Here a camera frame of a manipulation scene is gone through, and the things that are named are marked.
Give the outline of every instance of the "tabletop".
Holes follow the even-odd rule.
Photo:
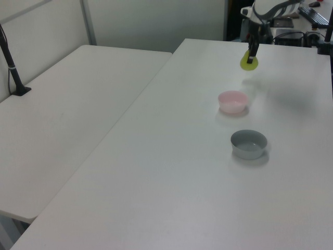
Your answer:
[[[32,222],[170,53],[82,46],[0,104],[0,214]]]
[[[186,39],[12,250],[331,249],[329,57],[260,45],[243,71],[246,49]],[[247,111],[221,113],[226,90]],[[241,129],[261,158],[232,154]]]

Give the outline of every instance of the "wall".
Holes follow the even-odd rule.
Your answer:
[[[222,40],[227,0],[84,0],[97,45],[173,53],[185,38]]]
[[[80,0],[52,0],[3,24],[3,28],[23,84],[88,44]],[[7,70],[0,52],[0,102],[8,97]]]

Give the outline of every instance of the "black cable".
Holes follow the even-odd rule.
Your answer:
[[[303,35],[305,35],[305,33],[302,32],[302,31],[286,32],[286,33],[283,33],[283,34],[280,34],[280,35],[277,35],[276,37],[274,37],[274,38],[273,38],[273,41],[274,41],[276,38],[281,38],[282,36],[285,36],[285,35],[291,35],[291,34],[303,34]]]
[[[5,40],[6,40],[6,44],[8,46],[8,40],[7,40],[7,37],[6,37],[6,33],[5,33],[4,29],[1,26],[1,23],[0,23],[0,31],[4,35]],[[8,91],[9,91],[9,95],[11,95],[11,91],[10,91],[10,69],[9,68],[8,68]]]
[[[6,44],[8,45],[8,41],[7,41],[7,37],[6,37],[6,33],[5,33],[4,29],[3,29],[2,26],[1,26],[1,23],[0,23],[0,30],[1,30],[2,34],[4,35],[4,37],[5,37]]]
[[[8,69],[8,91],[9,91],[9,95],[11,95],[11,91],[10,91],[10,70]]]

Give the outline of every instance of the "yellow disc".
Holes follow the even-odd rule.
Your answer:
[[[243,70],[254,70],[256,69],[256,67],[258,67],[258,59],[256,57],[253,58],[253,61],[251,64],[248,64],[247,61],[248,61],[248,58],[249,58],[249,51],[246,51],[243,58],[241,59],[240,61],[240,66]]]

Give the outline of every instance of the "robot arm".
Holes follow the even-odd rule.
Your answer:
[[[259,48],[259,37],[266,32],[265,24],[275,17],[295,12],[303,0],[255,0],[252,7],[241,9],[242,15],[250,19],[249,56],[251,64]]]

